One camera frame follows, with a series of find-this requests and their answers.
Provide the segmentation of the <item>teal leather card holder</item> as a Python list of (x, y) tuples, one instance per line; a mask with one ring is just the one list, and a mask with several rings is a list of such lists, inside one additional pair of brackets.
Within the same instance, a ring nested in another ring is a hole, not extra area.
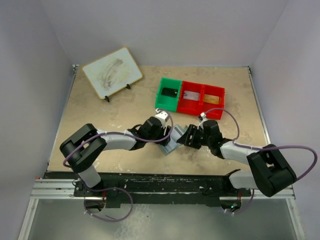
[(183, 136), (187, 129), (188, 127), (186, 125), (182, 127), (177, 124), (173, 127), (168, 144), (166, 146), (159, 145), (159, 148), (161, 149), (164, 155), (172, 153), (175, 149), (181, 146), (180, 143), (177, 143), (177, 140)]

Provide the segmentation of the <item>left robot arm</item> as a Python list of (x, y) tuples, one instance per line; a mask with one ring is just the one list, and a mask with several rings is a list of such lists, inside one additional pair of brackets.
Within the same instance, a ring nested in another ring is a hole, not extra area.
[(103, 151), (135, 151), (147, 143), (166, 146), (170, 141), (173, 126), (167, 126), (172, 117), (160, 111), (148, 118), (143, 124), (137, 124), (125, 131), (102, 131), (87, 123), (66, 139), (59, 147), (65, 157), (63, 165), (85, 183), (85, 190), (91, 196), (103, 191), (103, 182), (94, 167), (94, 162)]

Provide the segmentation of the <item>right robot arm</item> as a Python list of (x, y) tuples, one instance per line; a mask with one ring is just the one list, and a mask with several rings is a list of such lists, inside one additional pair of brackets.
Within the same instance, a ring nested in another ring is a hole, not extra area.
[(215, 120), (206, 120), (199, 126), (189, 125), (177, 143), (197, 150), (205, 146), (220, 159), (237, 161), (250, 167), (250, 171), (237, 170), (229, 174), (229, 179), (222, 183), (222, 190), (228, 196), (235, 195), (240, 189), (258, 189), (265, 196), (272, 197), (298, 180), (274, 145), (262, 148), (236, 145), (231, 139), (223, 137)]

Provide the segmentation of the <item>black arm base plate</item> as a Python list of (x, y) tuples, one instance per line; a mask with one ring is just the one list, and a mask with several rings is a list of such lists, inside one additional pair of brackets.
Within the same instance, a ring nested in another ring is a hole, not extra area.
[(250, 197), (251, 191), (233, 188), (229, 175), (148, 174), (148, 173), (100, 173), (102, 188), (89, 189), (71, 172), (47, 172), (47, 180), (71, 180), (73, 195), (86, 200), (100, 197), (106, 208), (119, 208), (122, 204), (154, 205), (205, 205), (221, 206), (236, 202), (241, 197)]

